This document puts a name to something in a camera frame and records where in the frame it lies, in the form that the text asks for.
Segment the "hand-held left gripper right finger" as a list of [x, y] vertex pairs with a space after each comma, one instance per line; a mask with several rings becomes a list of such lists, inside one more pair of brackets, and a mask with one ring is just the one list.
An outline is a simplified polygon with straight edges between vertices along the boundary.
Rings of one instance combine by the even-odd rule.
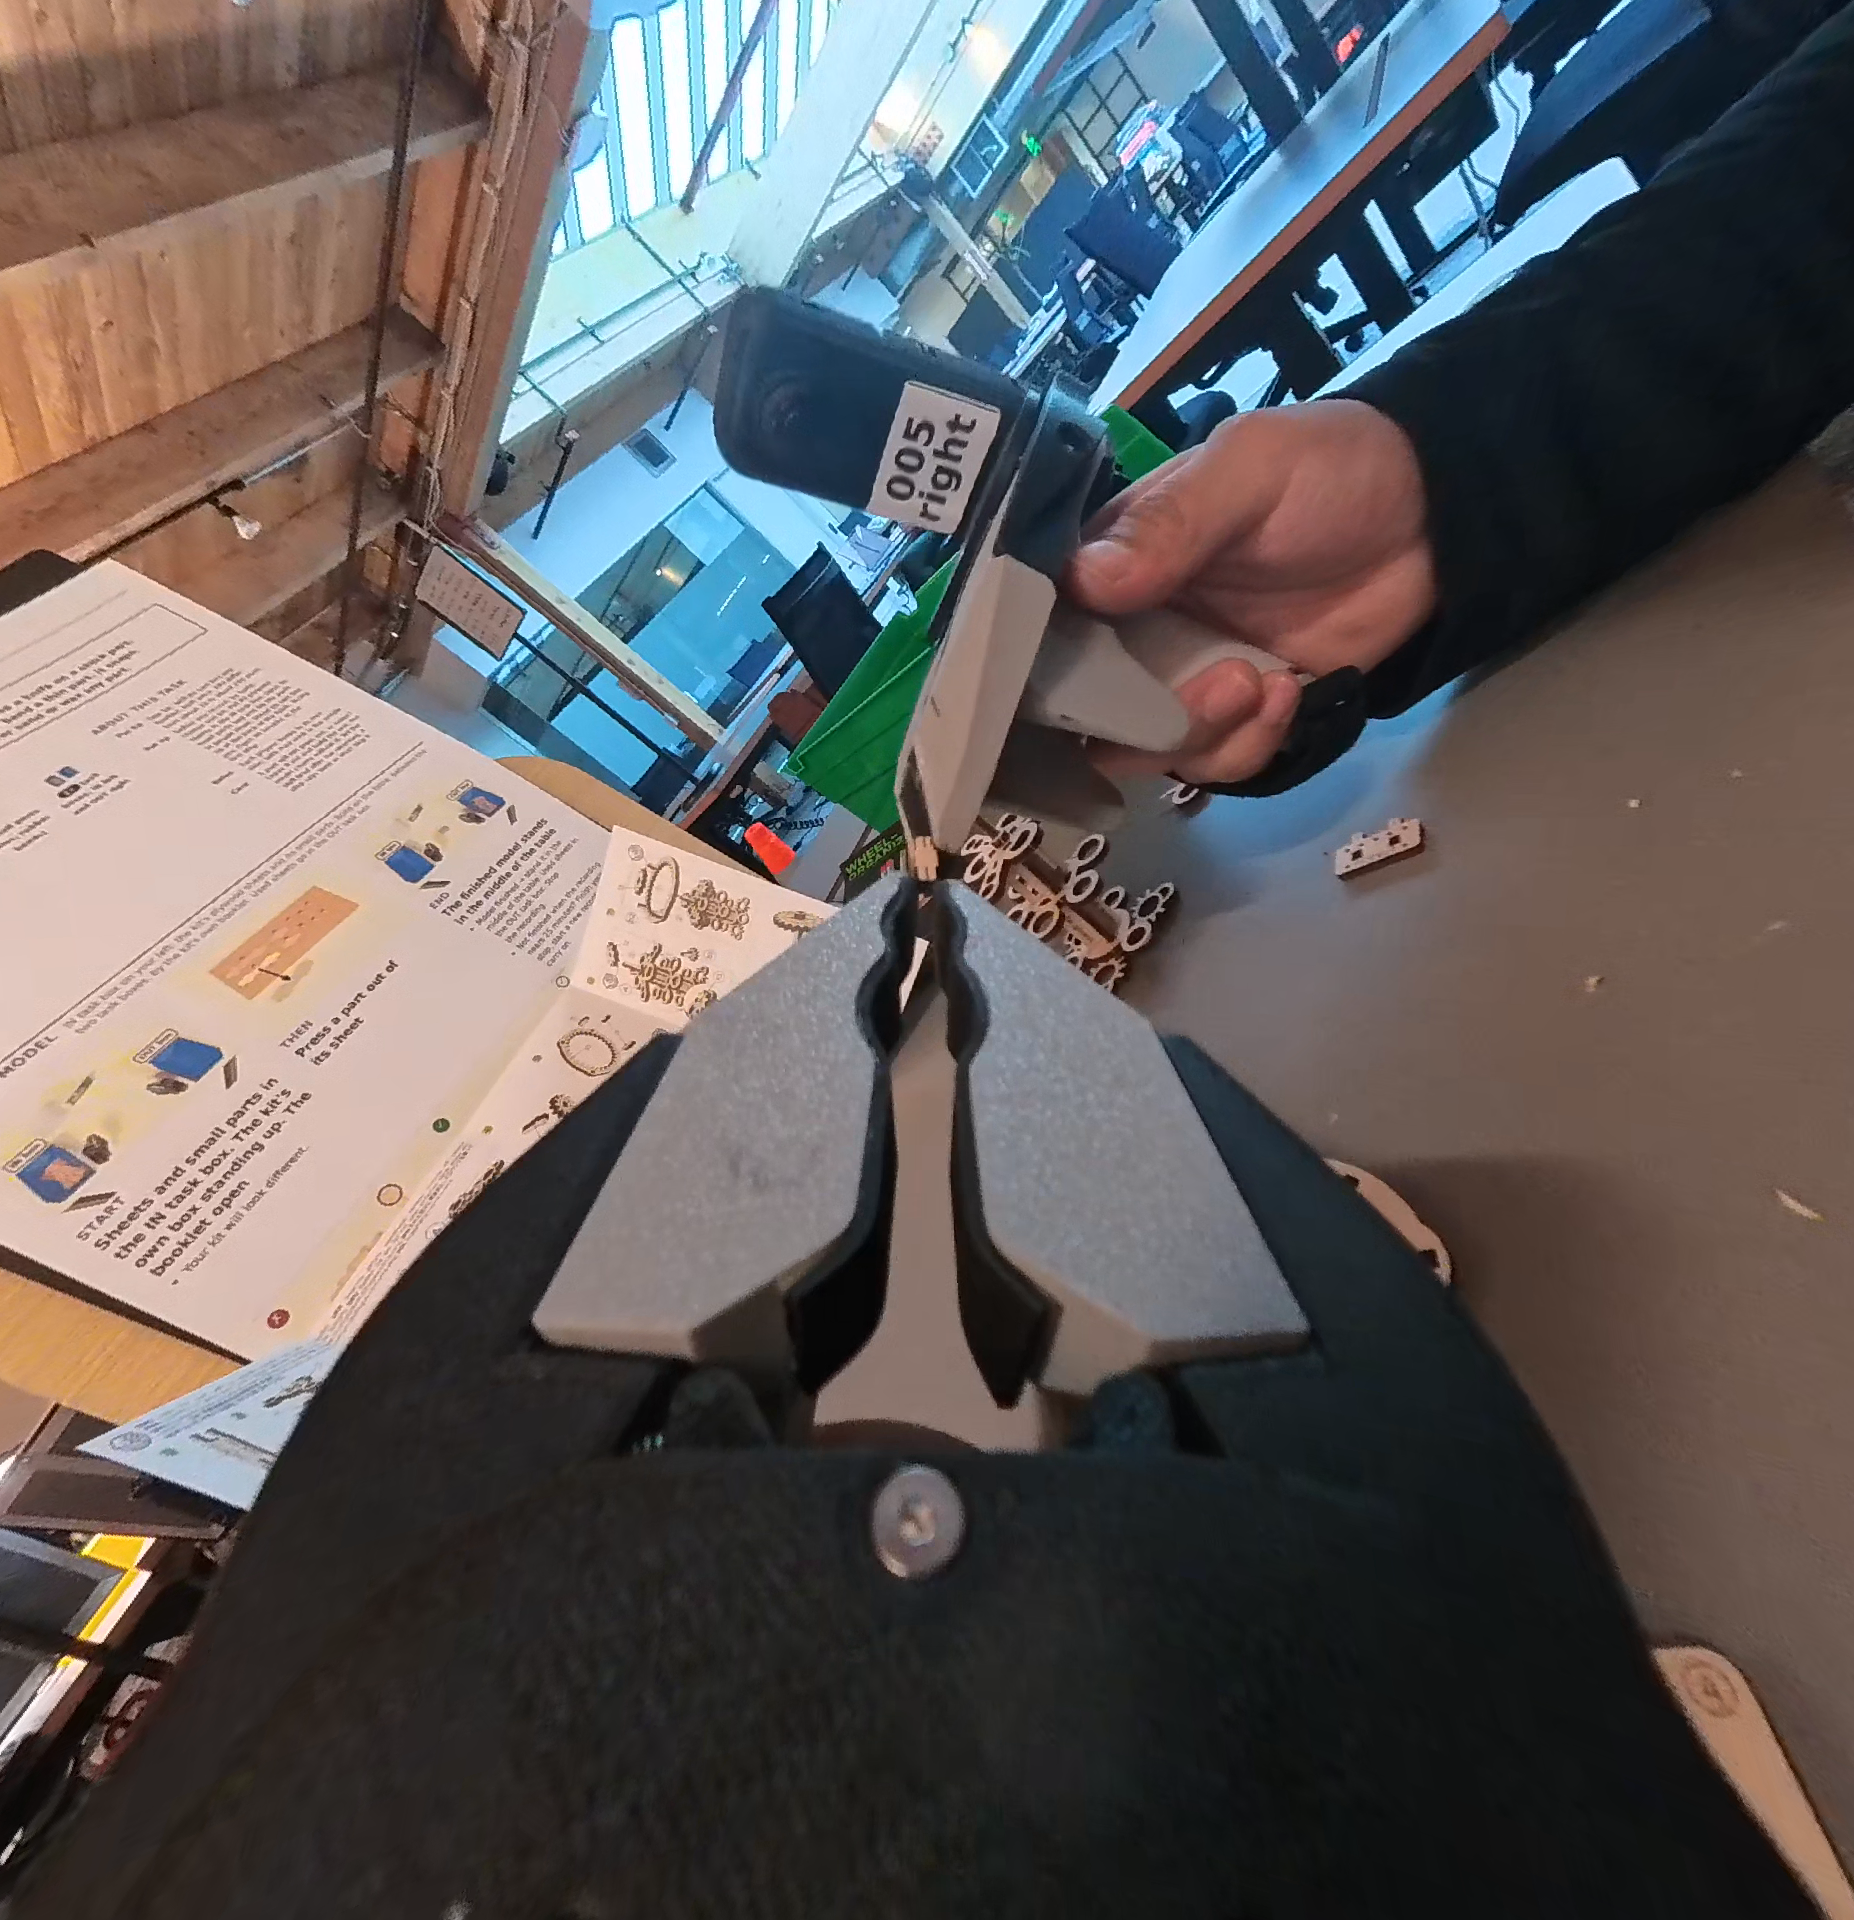
[[992, 1399], [1303, 1351], [1163, 1035], [960, 886], [939, 886], [939, 977], [958, 1299]]

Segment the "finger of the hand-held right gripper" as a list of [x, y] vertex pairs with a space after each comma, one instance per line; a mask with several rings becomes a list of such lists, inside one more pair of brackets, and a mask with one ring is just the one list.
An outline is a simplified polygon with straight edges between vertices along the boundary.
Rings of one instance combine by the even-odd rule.
[[930, 836], [940, 855], [963, 847], [1000, 770], [1056, 584], [1019, 559], [992, 556], [951, 597], [898, 758], [898, 824], [907, 836]]

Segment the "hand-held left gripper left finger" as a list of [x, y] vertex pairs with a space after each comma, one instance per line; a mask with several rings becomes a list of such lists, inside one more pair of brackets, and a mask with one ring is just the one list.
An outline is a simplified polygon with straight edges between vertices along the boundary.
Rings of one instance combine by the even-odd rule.
[[916, 882], [875, 882], [677, 1037], [532, 1330], [820, 1391], [889, 1296]]

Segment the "person's right forearm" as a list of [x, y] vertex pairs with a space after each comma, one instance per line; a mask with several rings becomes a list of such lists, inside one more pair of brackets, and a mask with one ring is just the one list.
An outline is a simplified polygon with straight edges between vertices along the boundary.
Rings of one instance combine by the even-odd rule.
[[1352, 384], [1423, 484], [1396, 718], [1609, 590], [1854, 402], [1854, 4], [1630, 199]]

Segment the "wooden model piece with rings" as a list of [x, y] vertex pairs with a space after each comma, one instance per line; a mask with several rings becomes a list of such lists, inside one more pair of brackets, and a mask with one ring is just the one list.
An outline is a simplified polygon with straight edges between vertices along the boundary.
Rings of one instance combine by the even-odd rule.
[[1178, 907], [1178, 887], [1133, 892], [1107, 879], [1107, 836], [1048, 850], [1048, 826], [1025, 812], [981, 821], [958, 858], [960, 879], [1067, 965], [1118, 995], [1136, 961]]

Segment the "person's right hand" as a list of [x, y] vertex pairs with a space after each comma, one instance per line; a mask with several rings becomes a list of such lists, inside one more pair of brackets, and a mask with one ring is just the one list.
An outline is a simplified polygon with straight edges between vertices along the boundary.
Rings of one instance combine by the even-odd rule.
[[1067, 592], [1104, 617], [1170, 607], [1281, 662], [1189, 679], [1181, 758], [1094, 748], [1110, 778], [1246, 782], [1284, 751], [1305, 684], [1381, 668], [1434, 615], [1419, 456], [1348, 397], [1232, 418], [1088, 525]]

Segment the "illustrated assembly booklet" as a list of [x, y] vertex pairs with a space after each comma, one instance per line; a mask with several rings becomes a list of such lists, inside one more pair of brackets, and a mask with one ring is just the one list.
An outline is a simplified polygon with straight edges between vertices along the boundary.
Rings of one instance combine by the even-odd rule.
[[359, 1219], [366, 1254], [316, 1330], [75, 1450], [78, 1464], [127, 1485], [127, 1519], [95, 1530], [154, 1532], [154, 1505], [180, 1497], [250, 1512], [343, 1348], [397, 1280], [642, 1048], [679, 1035], [833, 912], [649, 831], [613, 828], [597, 905], [545, 1010], [471, 1112], [422, 1153], [422, 1172], [384, 1184], [397, 1196], [379, 1196]]

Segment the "long white table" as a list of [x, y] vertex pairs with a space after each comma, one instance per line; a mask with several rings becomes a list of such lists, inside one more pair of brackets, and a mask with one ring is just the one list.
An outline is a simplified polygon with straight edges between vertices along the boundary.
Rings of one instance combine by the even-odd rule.
[[1364, 303], [1364, 323], [1393, 331], [1419, 310], [1396, 275], [1367, 205], [1385, 170], [1423, 121], [1493, 52], [1528, 4], [1409, 4], [1345, 70], [1272, 156], [1228, 194], [1142, 304], [1104, 375], [1094, 408], [1142, 408], [1272, 350], [1324, 391], [1345, 362], [1303, 303], [1303, 269], [1341, 261]]

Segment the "printed task sheet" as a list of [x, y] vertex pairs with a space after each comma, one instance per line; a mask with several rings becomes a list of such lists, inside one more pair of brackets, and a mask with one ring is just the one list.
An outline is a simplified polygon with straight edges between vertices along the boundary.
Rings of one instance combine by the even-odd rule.
[[173, 590], [0, 617], [0, 1250], [247, 1361], [339, 1335], [624, 1059], [607, 836]]

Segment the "stack of dark frames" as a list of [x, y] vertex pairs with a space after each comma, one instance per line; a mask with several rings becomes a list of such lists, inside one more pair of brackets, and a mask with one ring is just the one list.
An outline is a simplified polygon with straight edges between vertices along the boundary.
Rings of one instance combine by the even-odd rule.
[[103, 1432], [49, 1404], [0, 1461], [0, 1858], [112, 1771], [244, 1525], [88, 1451]]

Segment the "wall notice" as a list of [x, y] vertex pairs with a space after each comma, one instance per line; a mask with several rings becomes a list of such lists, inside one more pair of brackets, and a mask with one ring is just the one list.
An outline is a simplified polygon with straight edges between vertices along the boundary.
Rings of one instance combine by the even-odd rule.
[[452, 625], [495, 662], [508, 659], [508, 648], [526, 617], [526, 607], [519, 597], [444, 543], [427, 549], [417, 569], [415, 597], [437, 615], [441, 622]]

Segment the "wooden sheet frame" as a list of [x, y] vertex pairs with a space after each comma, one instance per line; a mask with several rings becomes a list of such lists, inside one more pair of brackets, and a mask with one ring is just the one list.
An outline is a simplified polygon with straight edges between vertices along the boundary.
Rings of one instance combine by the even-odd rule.
[[1665, 1643], [1653, 1650], [1661, 1679], [1712, 1762], [1729, 1779], [1822, 1918], [1854, 1918], [1854, 1884], [1787, 1756], [1753, 1679], [1718, 1650]]

